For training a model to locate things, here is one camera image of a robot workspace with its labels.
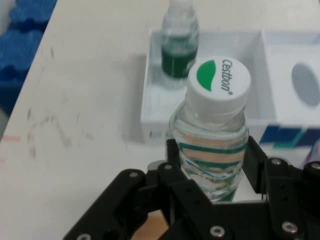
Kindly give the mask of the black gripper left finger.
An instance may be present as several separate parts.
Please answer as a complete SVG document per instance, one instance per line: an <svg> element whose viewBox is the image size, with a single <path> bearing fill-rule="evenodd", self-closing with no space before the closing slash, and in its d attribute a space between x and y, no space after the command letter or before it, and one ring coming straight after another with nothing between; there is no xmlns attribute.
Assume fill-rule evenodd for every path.
<svg viewBox="0 0 320 240"><path fill-rule="evenodd" d="M166 150L167 160L147 173L121 171L64 239L129 240L150 212L160 210L168 224L160 239L212 240L210 201L180 169L174 139Z"/></svg>

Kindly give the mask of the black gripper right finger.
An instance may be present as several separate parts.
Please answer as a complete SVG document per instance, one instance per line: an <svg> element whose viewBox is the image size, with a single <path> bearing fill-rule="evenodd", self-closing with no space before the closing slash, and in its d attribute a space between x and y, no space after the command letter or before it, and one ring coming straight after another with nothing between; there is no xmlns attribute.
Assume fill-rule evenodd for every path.
<svg viewBox="0 0 320 240"><path fill-rule="evenodd" d="M257 239L318 240L320 238L319 162L299 169L280 157L268 157L248 138L243 171L254 192L261 194Z"/></svg>

